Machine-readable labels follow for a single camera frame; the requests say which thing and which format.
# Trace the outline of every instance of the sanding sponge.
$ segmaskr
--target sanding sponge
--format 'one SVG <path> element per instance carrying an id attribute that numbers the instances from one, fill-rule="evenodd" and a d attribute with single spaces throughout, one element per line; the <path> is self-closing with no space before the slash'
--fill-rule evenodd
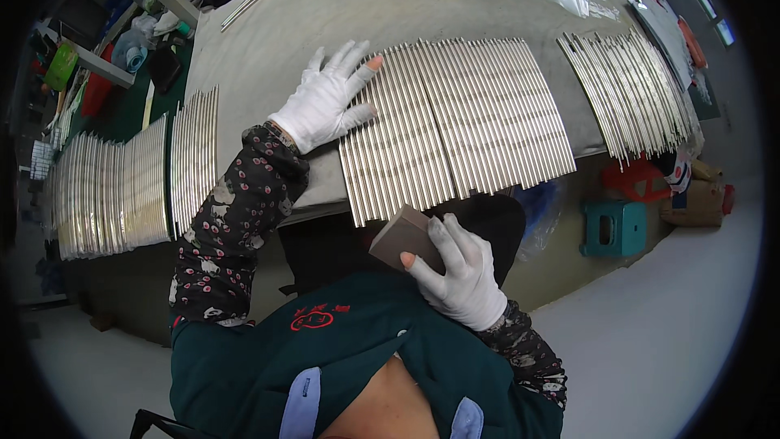
<path id="1" fill-rule="evenodd" d="M 369 254 L 399 271 L 405 271 L 400 257 L 404 251 L 421 257 L 431 269 L 444 274 L 442 255 L 428 238 L 428 217 L 408 205 L 395 213 L 368 249 Z"/>

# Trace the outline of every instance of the person's left hand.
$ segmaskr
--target person's left hand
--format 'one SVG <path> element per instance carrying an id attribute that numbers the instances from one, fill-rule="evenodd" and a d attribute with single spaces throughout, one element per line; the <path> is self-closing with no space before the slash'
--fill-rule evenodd
<path id="1" fill-rule="evenodd" d="M 355 72 L 368 46 L 368 41 L 356 45 L 350 40 L 325 67 L 325 48 L 320 47 L 303 71 L 296 93 L 279 112 L 268 116 L 268 121 L 275 122 L 295 141 L 301 154 L 340 138 L 376 115 L 376 109 L 367 103 L 346 108 L 382 65 L 382 57 L 376 56 Z"/>
<path id="2" fill-rule="evenodd" d="M 434 309 L 476 332 L 492 327 L 507 300 L 493 277 L 490 243 L 464 229 L 451 213 L 444 215 L 444 222 L 428 220 L 428 237 L 442 255 L 444 275 L 419 256 L 401 253 L 401 263 L 417 280 L 420 293 Z"/>

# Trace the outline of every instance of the workbench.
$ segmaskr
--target workbench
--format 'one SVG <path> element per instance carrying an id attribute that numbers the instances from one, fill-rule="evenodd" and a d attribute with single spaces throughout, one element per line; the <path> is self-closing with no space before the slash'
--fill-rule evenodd
<path id="1" fill-rule="evenodd" d="M 186 98 L 220 85 L 218 172 L 239 151 L 241 132 L 261 124 L 295 92 L 319 46 L 326 55 L 347 39 L 372 50 L 418 38 L 522 37 L 546 79 L 575 157 L 606 151 L 590 104 L 555 40 L 563 33 L 601 35 L 641 30 L 626 0 L 607 0 L 621 21 L 580 18 L 550 0 L 260 0 L 224 33 L 220 25 L 242 0 L 200 15 Z M 310 185 L 291 220 L 343 212 L 346 187 L 336 143 L 310 153 Z"/>

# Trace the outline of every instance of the floral patterned oversleeve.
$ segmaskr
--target floral patterned oversleeve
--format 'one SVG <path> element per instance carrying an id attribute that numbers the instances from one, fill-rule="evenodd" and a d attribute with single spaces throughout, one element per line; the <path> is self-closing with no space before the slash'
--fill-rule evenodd
<path id="1" fill-rule="evenodd" d="M 309 164 L 267 124 L 243 133 L 243 147 L 180 239 L 169 303 L 176 320 L 245 324 L 258 249 L 307 188 Z M 509 300 L 503 316 L 477 336 L 504 356 L 516 383 L 566 406 L 561 360 Z"/>

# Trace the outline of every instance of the green work uniform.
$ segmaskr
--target green work uniform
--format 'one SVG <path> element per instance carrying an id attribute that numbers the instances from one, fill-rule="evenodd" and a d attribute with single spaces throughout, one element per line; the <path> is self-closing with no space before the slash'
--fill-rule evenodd
<path id="1" fill-rule="evenodd" d="M 464 398 L 481 409 L 485 439 L 561 432 L 560 407 L 516 385 L 504 358 L 431 308 L 405 275 L 353 274 L 296 298 L 257 327 L 179 320 L 171 340 L 175 417 L 217 437 L 279 437 L 291 384 L 317 368 L 318 437 L 395 352 L 431 404 L 442 438 L 457 435 L 453 420 Z"/>

